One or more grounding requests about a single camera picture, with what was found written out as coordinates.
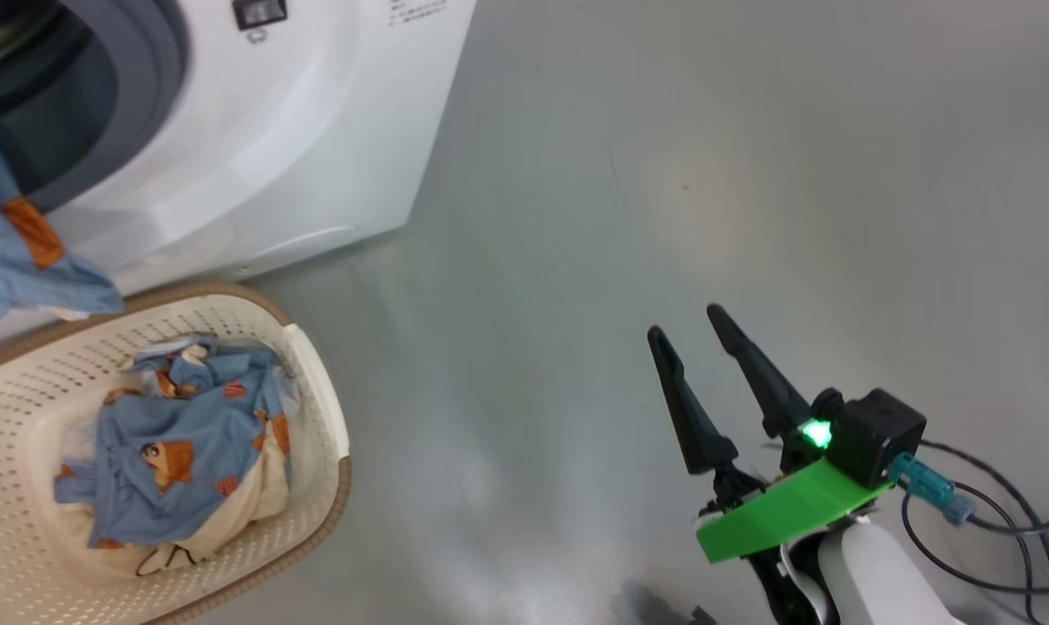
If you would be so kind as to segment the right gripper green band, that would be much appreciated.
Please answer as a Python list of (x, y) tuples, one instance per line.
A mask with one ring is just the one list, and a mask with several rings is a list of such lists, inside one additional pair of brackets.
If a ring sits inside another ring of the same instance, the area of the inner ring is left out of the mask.
[[(766, 435), (777, 438), (810, 421), (810, 404), (733, 317), (719, 304), (708, 305), (706, 312), (719, 343), (736, 360), (757, 400)], [(667, 335), (652, 326), (647, 343), (687, 474), (733, 470), (738, 450), (708, 418)], [(829, 460), (818, 459), (774, 484), (758, 486), (741, 497), (738, 507), (724, 510), (714, 501), (698, 520), (695, 541), (711, 564), (742, 559), (757, 574), (777, 624), (827, 624), (834, 612), (832, 597), (797, 569), (791, 546), (852, 518), (886, 490), (890, 484), (858, 484)]]

